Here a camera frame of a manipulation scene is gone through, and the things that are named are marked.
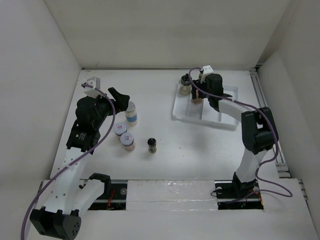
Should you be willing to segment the silver lid blue label jar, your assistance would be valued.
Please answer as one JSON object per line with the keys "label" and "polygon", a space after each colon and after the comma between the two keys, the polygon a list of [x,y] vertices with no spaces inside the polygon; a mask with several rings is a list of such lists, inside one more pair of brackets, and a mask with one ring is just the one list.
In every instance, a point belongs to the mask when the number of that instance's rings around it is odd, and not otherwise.
{"label": "silver lid blue label jar", "polygon": [[128,102],[128,107],[125,111],[125,118],[131,126],[135,126],[138,123],[136,105],[132,101]]}

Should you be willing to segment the pink lid spice jar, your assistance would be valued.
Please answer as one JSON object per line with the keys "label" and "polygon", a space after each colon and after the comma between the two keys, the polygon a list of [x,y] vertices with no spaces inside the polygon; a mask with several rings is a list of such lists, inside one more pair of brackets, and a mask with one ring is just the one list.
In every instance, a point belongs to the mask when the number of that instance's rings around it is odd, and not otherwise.
{"label": "pink lid spice jar", "polygon": [[191,97],[191,101],[194,103],[194,104],[201,104],[203,102],[203,99],[199,97],[199,91],[198,90],[195,90],[192,94],[192,97]]}

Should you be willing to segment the black knob lid jar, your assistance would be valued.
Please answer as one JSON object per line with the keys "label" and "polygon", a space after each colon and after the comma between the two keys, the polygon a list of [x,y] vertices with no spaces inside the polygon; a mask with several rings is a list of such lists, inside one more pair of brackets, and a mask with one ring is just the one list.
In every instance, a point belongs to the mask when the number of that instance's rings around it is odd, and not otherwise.
{"label": "black knob lid jar", "polygon": [[179,81],[179,92],[180,94],[187,96],[191,92],[191,83],[189,81],[189,74],[186,73],[180,78]]}

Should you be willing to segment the black lid pepper jar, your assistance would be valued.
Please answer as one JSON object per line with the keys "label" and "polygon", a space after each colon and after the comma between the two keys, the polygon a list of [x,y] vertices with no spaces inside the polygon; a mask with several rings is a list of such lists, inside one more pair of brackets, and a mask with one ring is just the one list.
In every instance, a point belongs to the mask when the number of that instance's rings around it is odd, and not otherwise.
{"label": "black lid pepper jar", "polygon": [[148,151],[152,154],[156,153],[157,151],[157,141],[155,138],[151,137],[147,140]]}

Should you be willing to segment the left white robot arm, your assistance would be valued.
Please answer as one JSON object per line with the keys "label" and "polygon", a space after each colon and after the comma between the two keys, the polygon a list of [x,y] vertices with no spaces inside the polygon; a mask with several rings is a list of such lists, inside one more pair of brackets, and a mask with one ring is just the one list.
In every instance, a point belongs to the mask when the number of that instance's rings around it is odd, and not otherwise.
{"label": "left white robot arm", "polygon": [[109,175],[93,173],[88,182],[80,187],[81,175],[88,163],[88,156],[106,139],[100,135],[100,127],[108,116],[124,112],[129,106],[130,96],[121,94],[115,88],[108,89],[109,98],[97,87],[83,84],[92,89],[78,100],[76,119],[72,125],[61,169],[40,190],[43,193],[53,184],[53,188],[40,209],[30,212],[29,220],[40,235],[73,240],[79,233],[84,213],[96,199],[107,198],[113,194]]}

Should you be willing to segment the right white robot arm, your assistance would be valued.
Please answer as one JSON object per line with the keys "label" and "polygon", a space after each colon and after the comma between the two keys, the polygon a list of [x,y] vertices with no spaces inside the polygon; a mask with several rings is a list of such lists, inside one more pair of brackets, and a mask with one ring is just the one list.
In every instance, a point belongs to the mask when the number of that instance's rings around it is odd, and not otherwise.
{"label": "right white robot arm", "polygon": [[207,99],[211,108],[241,123],[244,153],[232,181],[221,189],[232,200],[240,201],[256,193],[257,174],[264,164],[267,151],[278,146],[278,132],[272,111],[268,107],[257,108],[236,100],[225,93],[222,76],[216,73],[202,75],[199,79],[188,78],[192,99]]}

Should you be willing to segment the rear red label lid jar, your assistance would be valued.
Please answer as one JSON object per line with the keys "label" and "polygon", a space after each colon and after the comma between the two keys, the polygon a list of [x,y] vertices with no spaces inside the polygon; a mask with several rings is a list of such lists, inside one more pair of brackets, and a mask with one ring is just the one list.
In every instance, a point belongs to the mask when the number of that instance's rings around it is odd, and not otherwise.
{"label": "rear red label lid jar", "polygon": [[117,123],[113,126],[114,133],[120,137],[127,132],[127,126],[125,123]]}

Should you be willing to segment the red label lid jar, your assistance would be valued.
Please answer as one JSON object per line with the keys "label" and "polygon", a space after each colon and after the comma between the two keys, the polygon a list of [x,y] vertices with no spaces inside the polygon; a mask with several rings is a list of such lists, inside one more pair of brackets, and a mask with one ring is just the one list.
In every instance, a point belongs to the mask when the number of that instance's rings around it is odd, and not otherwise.
{"label": "red label lid jar", "polygon": [[128,152],[131,152],[135,149],[134,137],[129,132],[126,132],[120,136],[120,142],[122,144],[122,147]]}
{"label": "red label lid jar", "polygon": [[120,137],[127,132],[127,126],[125,123],[117,123],[113,126],[114,133]]}

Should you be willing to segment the white compartment tray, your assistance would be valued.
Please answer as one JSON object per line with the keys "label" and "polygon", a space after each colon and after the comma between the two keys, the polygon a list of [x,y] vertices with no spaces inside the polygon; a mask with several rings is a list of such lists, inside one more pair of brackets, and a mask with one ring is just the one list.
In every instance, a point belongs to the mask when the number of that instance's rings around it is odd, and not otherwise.
{"label": "white compartment tray", "polygon": [[200,104],[193,103],[190,94],[180,93],[179,84],[176,86],[172,118],[182,122],[227,130],[235,130],[239,125],[239,121],[235,118],[214,110],[207,99],[203,99]]}

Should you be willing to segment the front red label lid jar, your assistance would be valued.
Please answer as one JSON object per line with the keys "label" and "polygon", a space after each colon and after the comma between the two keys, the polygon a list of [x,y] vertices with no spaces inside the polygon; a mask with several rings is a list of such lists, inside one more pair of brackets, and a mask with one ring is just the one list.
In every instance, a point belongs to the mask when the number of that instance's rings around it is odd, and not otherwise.
{"label": "front red label lid jar", "polygon": [[131,152],[135,149],[134,137],[129,132],[126,132],[120,136],[120,142],[122,144],[122,147],[128,152]]}

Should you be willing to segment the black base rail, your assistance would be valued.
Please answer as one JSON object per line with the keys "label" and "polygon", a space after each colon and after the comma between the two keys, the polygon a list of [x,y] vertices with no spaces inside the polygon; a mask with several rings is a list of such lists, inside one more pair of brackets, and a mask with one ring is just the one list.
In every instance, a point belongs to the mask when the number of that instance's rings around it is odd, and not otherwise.
{"label": "black base rail", "polygon": [[111,190],[98,197],[90,210],[211,212],[217,210],[263,210],[255,193],[234,202],[224,187],[229,181],[214,180],[113,180]]}

